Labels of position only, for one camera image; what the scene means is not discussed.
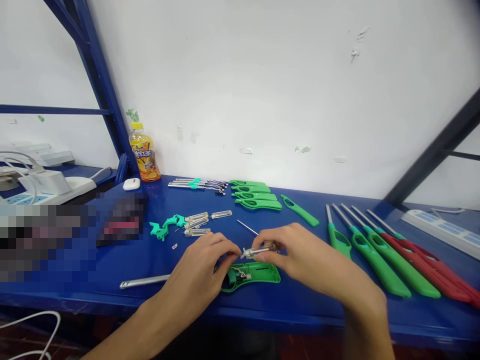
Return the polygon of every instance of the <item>plastic bottle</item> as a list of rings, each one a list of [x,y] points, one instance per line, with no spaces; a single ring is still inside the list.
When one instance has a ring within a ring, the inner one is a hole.
[[[133,132],[128,140],[138,163],[140,177],[144,182],[155,182],[162,175],[155,161],[154,142],[150,136],[144,134],[144,125],[141,122],[132,122],[131,128]]]

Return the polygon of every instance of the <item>white cable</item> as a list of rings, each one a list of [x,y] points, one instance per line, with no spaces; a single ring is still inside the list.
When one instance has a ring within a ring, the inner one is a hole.
[[[23,354],[11,357],[8,360],[16,360],[16,359],[20,359],[20,358],[23,358],[23,357],[28,356],[28,355],[35,355],[35,354],[41,354],[41,353],[42,353],[42,350],[33,350],[33,351],[24,352]],[[52,355],[50,355],[49,352],[46,352],[45,356],[48,360],[52,360]]]
[[[14,158],[14,157],[4,157],[2,161],[4,163],[6,163],[7,161],[5,161],[5,160],[10,160],[10,161],[13,161],[13,162],[16,162],[16,163],[23,164],[23,166],[25,167],[27,172],[28,172],[28,170],[32,170],[32,168],[26,162],[24,162],[23,160],[20,160],[20,159]]]
[[[439,213],[460,214],[460,213],[463,213],[465,211],[464,208],[461,208],[459,210],[443,210],[443,209],[437,209],[437,208],[434,208],[434,207],[431,207],[430,210],[431,210],[432,213],[434,213],[436,215],[437,218],[442,219],[442,220],[443,220],[443,217],[441,217]]]
[[[17,152],[17,151],[0,151],[0,154],[17,154],[17,155],[23,155],[24,157],[27,157],[28,160],[31,162],[31,167],[36,173],[43,173],[45,171],[44,167],[40,165],[38,162],[35,161],[33,157],[30,155],[27,155],[26,153],[23,152]]]
[[[47,315],[47,314],[50,314],[50,315],[55,315],[56,317],[56,325],[55,325],[55,329],[53,329],[53,332],[51,333],[51,336],[50,336],[50,339],[48,340],[48,342],[46,343],[46,346],[45,348],[43,349],[43,352],[41,352],[41,355],[40,355],[40,358],[38,360],[42,360],[44,358],[44,356],[46,355],[47,353],[47,350],[49,349],[49,346],[50,344],[52,343],[52,340],[54,339],[54,336],[55,334],[57,333],[57,330],[59,329],[59,326],[60,326],[60,314],[56,311],[50,311],[50,310],[47,310],[47,311],[40,311],[40,312],[37,312],[37,313],[34,313],[32,315],[29,315],[29,316],[25,316],[24,318],[21,318],[19,320],[15,320],[15,321],[12,321],[12,322],[9,322],[5,325],[1,325],[0,326],[0,329],[3,329],[3,328],[6,328],[6,327],[9,327],[11,325],[15,325],[15,324],[18,324],[18,323],[21,323],[22,321],[25,321],[25,320],[28,320],[28,319],[31,319],[31,318],[34,318],[34,317],[37,317],[37,316],[40,316],[40,315]],[[29,351],[29,352],[25,352],[23,354],[20,354],[20,355],[17,355],[15,357],[12,357],[10,358],[9,360],[14,360],[14,359],[19,359],[25,355],[30,355],[32,353],[32,351]]]
[[[5,164],[7,164],[9,167],[11,167],[13,169],[13,171],[16,171],[17,173],[19,173],[21,176],[23,176],[25,179],[27,179],[27,181],[31,184],[31,186],[33,187],[33,197],[31,198],[30,200],[30,204],[29,205],[33,205],[34,202],[35,202],[35,199],[37,198],[37,186],[35,185],[35,182],[30,179],[28,176],[26,176],[24,173],[20,172],[16,166],[13,166],[10,162],[8,162],[6,159],[9,159],[8,157],[6,157],[5,159],[3,159],[3,162]]]
[[[90,176],[89,179],[95,178],[98,174],[100,174],[101,172],[103,172],[103,171],[105,171],[105,170],[107,170],[107,169],[112,170],[112,168],[111,168],[110,166],[109,166],[109,167],[104,167],[103,169],[99,170],[96,174]]]

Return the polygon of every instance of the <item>power strip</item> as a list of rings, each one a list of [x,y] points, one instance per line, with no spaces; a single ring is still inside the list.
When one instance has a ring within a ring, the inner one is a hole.
[[[60,205],[67,201],[76,198],[82,194],[88,193],[97,187],[95,181],[87,177],[70,176],[65,178],[71,190],[62,194],[54,195],[50,193],[38,193],[35,197],[33,205]],[[33,194],[30,192],[22,192],[18,195],[6,198],[5,201],[8,205],[30,205]]]
[[[480,260],[480,236],[476,233],[421,210],[409,210],[401,219]]]

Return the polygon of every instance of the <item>white power adapter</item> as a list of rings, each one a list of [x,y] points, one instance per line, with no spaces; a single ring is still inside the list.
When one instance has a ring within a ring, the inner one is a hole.
[[[29,193],[33,193],[34,189],[29,179],[34,182],[38,193],[62,195],[72,190],[60,171],[45,170],[40,173],[30,172],[27,176],[20,176],[18,181]]]

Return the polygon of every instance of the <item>wire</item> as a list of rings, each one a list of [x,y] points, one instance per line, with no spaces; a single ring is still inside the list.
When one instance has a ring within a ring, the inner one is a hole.
[[[31,162],[31,167],[36,173],[43,173],[45,171],[44,167],[40,165],[38,162],[35,161],[33,157],[30,155],[27,155],[26,153],[23,152],[18,152],[18,151],[0,151],[0,154],[17,154],[17,155],[23,155],[24,157],[27,157],[28,160]]]
[[[443,209],[437,209],[437,208],[434,208],[434,207],[431,207],[430,210],[431,210],[432,213],[434,213],[436,215],[437,218],[442,219],[442,220],[443,220],[443,217],[441,217],[439,213],[460,214],[460,213],[463,213],[465,211],[464,208],[460,208],[458,210],[443,210]]]
[[[110,166],[109,166],[109,167],[104,167],[103,169],[97,171],[97,173],[95,173],[94,175],[90,176],[89,179],[95,178],[98,174],[100,174],[101,172],[103,172],[103,171],[105,171],[105,170],[107,170],[107,169],[112,170],[112,168],[111,168]]]
[[[46,343],[46,346],[45,348],[43,349],[43,351],[41,352],[41,355],[40,355],[40,358],[38,360],[42,360],[44,358],[44,356],[47,354],[47,350],[49,349],[49,346],[50,344],[52,343],[52,340],[54,339],[54,336],[55,334],[57,333],[57,330],[59,329],[59,326],[60,326],[60,314],[56,311],[50,311],[50,310],[47,310],[47,311],[40,311],[40,312],[37,312],[37,313],[34,313],[32,315],[29,315],[29,316],[25,316],[24,318],[21,318],[19,320],[15,320],[15,321],[12,321],[12,322],[9,322],[5,325],[1,325],[0,326],[0,329],[4,329],[6,327],[9,327],[11,325],[15,325],[15,324],[18,324],[18,323],[21,323],[22,321],[25,321],[25,320],[28,320],[28,319],[31,319],[31,318],[34,318],[34,317],[37,317],[37,316],[40,316],[40,315],[54,315],[56,317],[56,325],[55,325],[55,329],[53,329],[53,332],[51,333],[51,336],[50,336],[50,339],[48,340],[48,342]],[[23,354],[20,354],[20,355],[17,355],[17,356],[14,356],[12,358],[10,358],[9,360],[14,360],[14,359],[20,359],[22,358],[23,356],[25,355],[30,355],[30,354],[38,354],[40,352],[40,350],[37,350],[38,352],[34,352],[34,351],[29,351],[29,352],[25,352]],[[47,359],[50,360],[52,357],[50,356],[50,354],[47,355]]]
[[[23,176],[30,184],[31,186],[33,187],[33,197],[31,198],[30,200],[30,204],[28,205],[33,205],[34,202],[35,202],[35,199],[37,198],[37,186],[35,185],[35,182],[29,178],[28,176],[26,176],[24,173],[20,172],[18,170],[18,168],[16,166],[13,166],[9,161],[7,161],[7,159],[11,160],[9,157],[6,157],[3,159],[3,162],[5,164],[7,164],[9,167],[11,167],[13,169],[13,171],[16,171],[17,173],[19,173],[21,176]]]

